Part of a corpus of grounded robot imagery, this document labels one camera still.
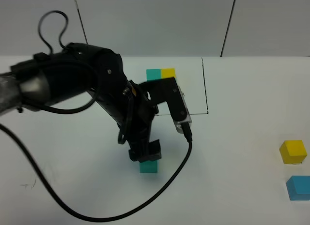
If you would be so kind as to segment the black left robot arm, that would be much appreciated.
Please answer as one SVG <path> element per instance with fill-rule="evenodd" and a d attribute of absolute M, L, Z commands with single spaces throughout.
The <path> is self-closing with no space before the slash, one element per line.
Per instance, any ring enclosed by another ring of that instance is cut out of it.
<path fill-rule="evenodd" d="M 117 123 L 118 142 L 128 143 L 132 161 L 161 158 L 158 140 L 150 141 L 151 124 L 158 112 L 141 85 L 127 79 L 119 54 L 107 48 L 71 43 L 56 54 L 38 53 L 11 66 L 0 76 L 0 111 L 24 107 L 55 114 L 86 109 L 57 109 L 55 104 L 87 92 Z"/>

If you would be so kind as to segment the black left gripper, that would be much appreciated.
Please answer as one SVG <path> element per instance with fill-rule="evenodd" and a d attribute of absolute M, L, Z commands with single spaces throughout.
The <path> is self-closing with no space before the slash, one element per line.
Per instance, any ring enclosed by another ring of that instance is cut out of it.
<path fill-rule="evenodd" d="M 162 158 L 160 141 L 149 141 L 155 107 L 149 104 L 146 93 L 132 80 L 99 79 L 96 102 L 116 121 L 120 132 L 118 142 L 128 142 L 129 158 L 133 162 L 157 161 Z"/>

